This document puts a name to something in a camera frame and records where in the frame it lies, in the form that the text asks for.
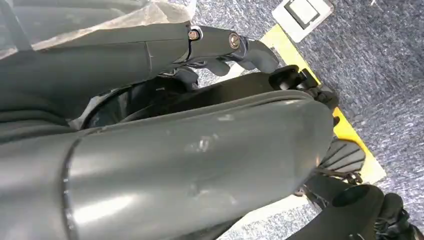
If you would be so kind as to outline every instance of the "bolt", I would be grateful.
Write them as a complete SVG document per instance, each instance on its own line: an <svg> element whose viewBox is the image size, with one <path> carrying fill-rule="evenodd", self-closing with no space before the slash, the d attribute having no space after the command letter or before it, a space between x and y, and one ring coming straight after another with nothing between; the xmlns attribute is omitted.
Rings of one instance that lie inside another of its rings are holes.
<svg viewBox="0 0 424 240"><path fill-rule="evenodd" d="M198 31L196 30L191 30L188 32L188 39L190 39L191 41L196 41L200 38L200 34Z"/></svg>
<svg viewBox="0 0 424 240"><path fill-rule="evenodd" d="M232 49L238 49L240 47L240 36L237 33L232 32L229 35L229 46Z"/></svg>

